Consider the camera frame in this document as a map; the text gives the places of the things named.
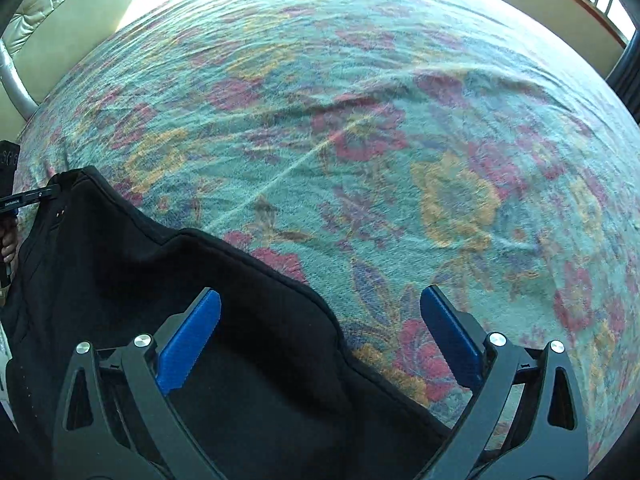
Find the person's left hand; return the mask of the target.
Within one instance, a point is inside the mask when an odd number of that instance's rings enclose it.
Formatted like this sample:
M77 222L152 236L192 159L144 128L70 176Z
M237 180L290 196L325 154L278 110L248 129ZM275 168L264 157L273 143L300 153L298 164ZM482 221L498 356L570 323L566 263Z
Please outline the person's left hand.
M6 264L11 264L16 255L18 244L17 222L14 218L7 218L0 228L1 259Z

